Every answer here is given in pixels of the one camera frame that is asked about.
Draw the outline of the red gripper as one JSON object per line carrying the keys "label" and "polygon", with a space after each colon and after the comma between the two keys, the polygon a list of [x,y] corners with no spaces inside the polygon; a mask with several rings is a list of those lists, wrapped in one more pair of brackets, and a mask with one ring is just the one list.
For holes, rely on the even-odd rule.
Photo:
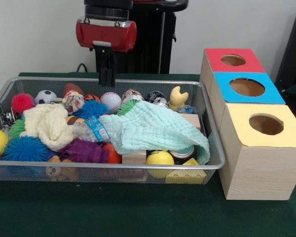
{"label": "red gripper", "polygon": [[[137,25],[134,21],[127,21],[126,27],[99,26],[87,23],[76,23],[76,37],[80,46],[94,48],[93,41],[107,42],[112,50],[128,52],[133,49],[137,37]],[[116,56],[105,47],[95,47],[99,84],[109,87],[115,86]]]}

